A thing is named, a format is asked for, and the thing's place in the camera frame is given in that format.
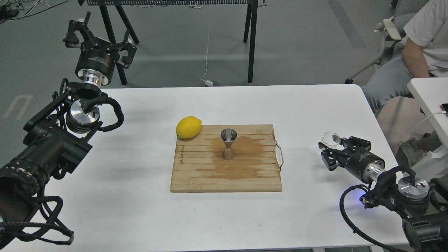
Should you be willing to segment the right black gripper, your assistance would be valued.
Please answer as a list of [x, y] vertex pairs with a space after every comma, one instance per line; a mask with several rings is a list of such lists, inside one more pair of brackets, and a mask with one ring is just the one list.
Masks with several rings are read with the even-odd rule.
[[321, 157], [329, 171], [343, 167], [365, 184], [385, 172], [385, 161], [371, 153], [371, 142], [358, 137], [341, 138], [336, 145], [319, 142]]

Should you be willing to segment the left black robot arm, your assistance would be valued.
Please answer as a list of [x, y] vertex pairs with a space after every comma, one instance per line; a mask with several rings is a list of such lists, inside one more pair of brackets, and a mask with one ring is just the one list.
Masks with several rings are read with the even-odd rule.
[[80, 82], [62, 80], [52, 102], [24, 125], [25, 150], [1, 167], [1, 248], [13, 239], [57, 245], [74, 240], [74, 232], [58, 218], [63, 200], [45, 196], [45, 188], [50, 178], [74, 172], [92, 149], [89, 140], [97, 131], [113, 131], [123, 124], [121, 106], [101, 87], [111, 82], [115, 68], [128, 69], [137, 50], [129, 39], [134, 34], [131, 27], [116, 43], [104, 9], [102, 16], [110, 40], [93, 35], [90, 13], [69, 22], [64, 43], [80, 48], [75, 69]]

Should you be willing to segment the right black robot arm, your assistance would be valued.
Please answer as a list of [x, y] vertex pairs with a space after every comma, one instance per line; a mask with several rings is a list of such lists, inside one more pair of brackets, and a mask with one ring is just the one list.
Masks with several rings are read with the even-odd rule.
[[318, 143], [328, 170], [345, 168], [362, 182], [345, 190], [339, 200], [341, 215], [353, 233], [386, 250], [398, 251], [371, 238], [349, 219], [344, 208], [345, 197], [352, 190], [361, 189], [364, 195], [359, 201], [365, 209], [381, 205], [402, 218], [402, 229], [414, 251], [448, 250], [447, 184], [438, 178], [427, 182], [407, 166], [386, 170], [385, 161], [371, 153], [371, 143], [367, 140], [354, 136], [341, 138], [336, 133], [332, 139], [333, 145]]

